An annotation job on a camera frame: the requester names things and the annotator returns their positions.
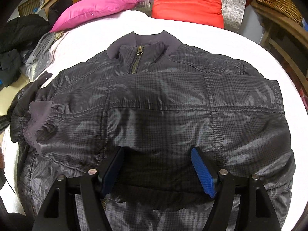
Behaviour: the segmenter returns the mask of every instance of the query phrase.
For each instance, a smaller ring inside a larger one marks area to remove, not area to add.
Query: dark plaid jacket
[[[191,165],[190,149],[199,146],[219,168],[258,174],[284,223],[295,162],[282,96],[277,81],[247,62],[165,31],[130,33],[38,87],[22,90],[10,109],[28,216],[58,175],[82,175],[122,146],[124,165],[104,205],[113,230],[202,230],[213,201]],[[230,230],[238,205],[235,197]],[[87,230],[80,198],[77,206]]]

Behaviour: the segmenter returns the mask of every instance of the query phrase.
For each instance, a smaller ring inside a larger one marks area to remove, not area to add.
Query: blue rubber pad
[[[194,148],[191,151],[191,160],[204,192],[214,198],[216,195],[214,179]]]

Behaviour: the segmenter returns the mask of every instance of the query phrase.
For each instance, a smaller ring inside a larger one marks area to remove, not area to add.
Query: screw
[[[259,179],[259,176],[256,175],[256,174],[252,174],[251,177],[252,177],[252,179],[254,179],[254,180],[258,180],[258,179]]]
[[[225,169],[221,169],[221,170],[219,170],[219,173],[220,173],[221,175],[225,176],[225,175],[228,174],[228,171],[225,170]]]
[[[64,178],[65,178],[65,175],[59,175],[59,176],[57,177],[57,180],[58,180],[58,181],[62,181],[62,180],[64,180]]]
[[[92,168],[92,169],[90,169],[90,170],[88,171],[88,174],[89,174],[89,175],[95,175],[96,172],[97,172],[97,170],[96,170],[95,168]]]

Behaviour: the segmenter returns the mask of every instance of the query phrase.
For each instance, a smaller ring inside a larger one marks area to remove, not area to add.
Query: pillow
[[[224,28],[221,0],[154,0],[152,17]]]
[[[74,28],[95,18],[132,9],[137,3],[137,0],[81,0],[60,15],[50,32]]]

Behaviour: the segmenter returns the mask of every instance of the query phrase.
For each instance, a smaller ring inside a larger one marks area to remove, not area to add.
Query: yellow surface
[[[0,116],[7,114],[7,109],[11,105],[14,96],[28,83],[29,79],[26,76],[21,75],[16,82],[13,82],[10,86],[3,88],[0,91]]]

